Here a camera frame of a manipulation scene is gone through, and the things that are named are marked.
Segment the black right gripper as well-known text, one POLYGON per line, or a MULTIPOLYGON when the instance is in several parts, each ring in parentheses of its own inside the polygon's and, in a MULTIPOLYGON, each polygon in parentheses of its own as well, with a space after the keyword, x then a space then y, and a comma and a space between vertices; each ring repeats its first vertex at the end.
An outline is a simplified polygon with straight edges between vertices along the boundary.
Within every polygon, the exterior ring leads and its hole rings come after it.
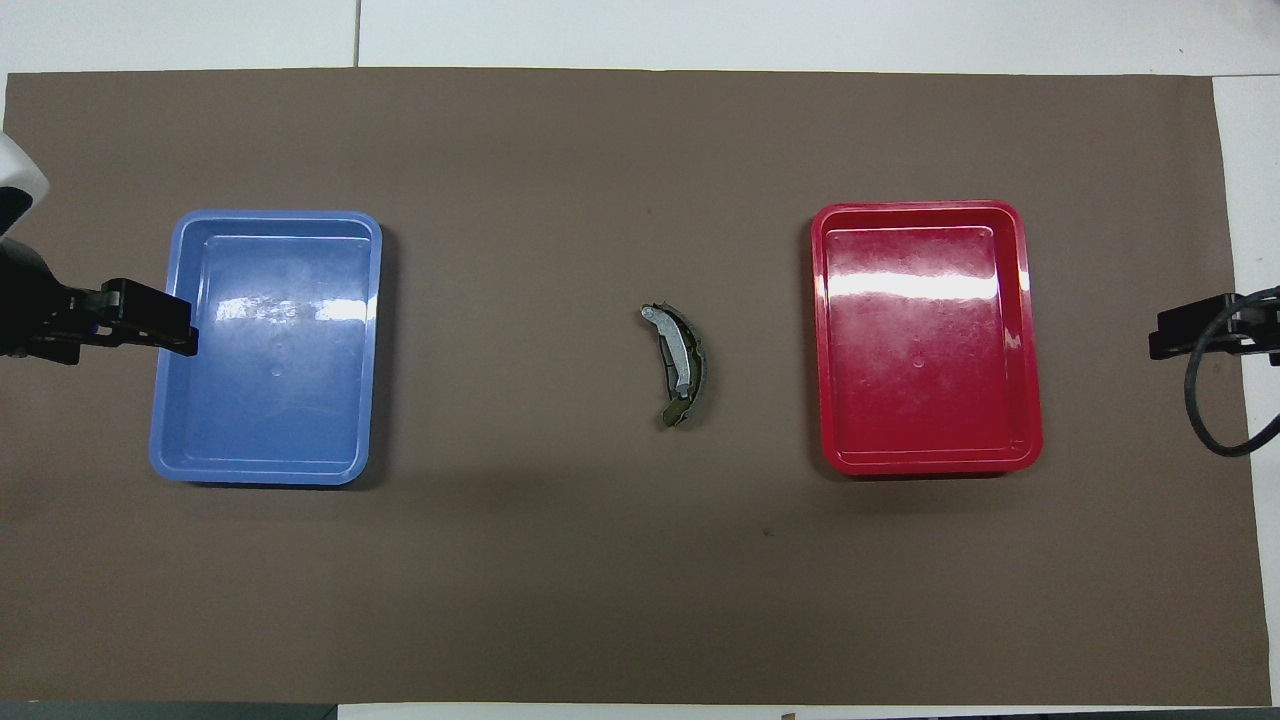
POLYGON ((1277 296, 1244 301, 1244 295, 1221 293, 1158 313, 1148 334, 1149 359, 1188 355, 1206 334, 1207 351, 1260 351, 1280 366, 1277 296))

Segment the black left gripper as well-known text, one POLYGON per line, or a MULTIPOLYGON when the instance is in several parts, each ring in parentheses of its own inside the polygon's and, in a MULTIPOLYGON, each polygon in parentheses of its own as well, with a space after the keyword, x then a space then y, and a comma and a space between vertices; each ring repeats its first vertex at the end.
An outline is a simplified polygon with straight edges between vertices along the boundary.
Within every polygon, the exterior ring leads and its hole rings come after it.
POLYGON ((100 290, 63 284, 31 247, 3 238, 4 346, 33 346, 38 357, 74 366, 81 345, 143 345, 184 357, 198 352, 189 302, 127 278, 100 290))

